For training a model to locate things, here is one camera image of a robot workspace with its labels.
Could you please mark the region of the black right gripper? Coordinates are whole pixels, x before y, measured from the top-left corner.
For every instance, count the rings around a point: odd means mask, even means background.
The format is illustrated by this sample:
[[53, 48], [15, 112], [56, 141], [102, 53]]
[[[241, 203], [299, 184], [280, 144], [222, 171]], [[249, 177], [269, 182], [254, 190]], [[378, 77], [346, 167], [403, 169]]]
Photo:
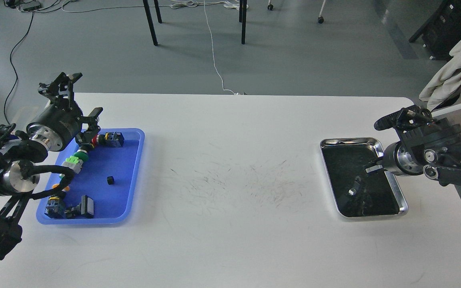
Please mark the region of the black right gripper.
[[406, 176], [411, 172], [411, 156], [401, 142], [390, 144], [383, 157], [377, 157], [365, 168], [366, 174], [388, 171], [396, 176]]

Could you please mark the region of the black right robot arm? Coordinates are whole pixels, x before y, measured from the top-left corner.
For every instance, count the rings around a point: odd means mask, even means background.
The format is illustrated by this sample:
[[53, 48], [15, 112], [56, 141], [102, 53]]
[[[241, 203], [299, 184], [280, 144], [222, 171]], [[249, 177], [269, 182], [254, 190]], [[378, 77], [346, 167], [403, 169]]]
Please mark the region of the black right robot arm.
[[461, 186], [461, 126], [447, 118], [437, 120], [429, 110], [409, 106], [381, 117], [378, 131], [395, 129], [399, 141], [370, 161], [368, 175], [388, 171], [397, 176], [425, 175], [441, 186]]

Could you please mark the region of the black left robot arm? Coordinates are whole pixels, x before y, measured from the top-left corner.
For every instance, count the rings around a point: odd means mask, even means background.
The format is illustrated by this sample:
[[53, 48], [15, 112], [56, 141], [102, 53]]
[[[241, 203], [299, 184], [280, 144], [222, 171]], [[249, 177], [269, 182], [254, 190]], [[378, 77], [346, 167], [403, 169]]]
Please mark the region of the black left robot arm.
[[28, 201], [59, 194], [74, 179], [71, 166], [42, 165], [48, 153], [64, 150], [72, 140], [84, 151], [94, 148], [103, 108], [83, 115], [73, 91], [81, 77], [62, 72], [50, 84], [40, 83], [38, 92], [49, 105], [25, 131], [16, 124], [0, 125], [0, 260], [22, 240], [18, 223]]

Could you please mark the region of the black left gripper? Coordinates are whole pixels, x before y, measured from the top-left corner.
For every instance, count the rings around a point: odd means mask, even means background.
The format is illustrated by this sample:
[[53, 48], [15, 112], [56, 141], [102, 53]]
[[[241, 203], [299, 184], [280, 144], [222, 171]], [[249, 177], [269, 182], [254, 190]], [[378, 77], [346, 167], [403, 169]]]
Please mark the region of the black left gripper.
[[[64, 150], [75, 139], [82, 150], [93, 150], [93, 137], [100, 131], [98, 117], [104, 110], [96, 107], [88, 116], [83, 116], [79, 106], [74, 106], [73, 85], [83, 74], [61, 72], [53, 82], [40, 83], [38, 93], [48, 98], [50, 103], [40, 115], [27, 125], [27, 134], [31, 140], [42, 144], [48, 151]], [[88, 127], [81, 131], [82, 125]]]

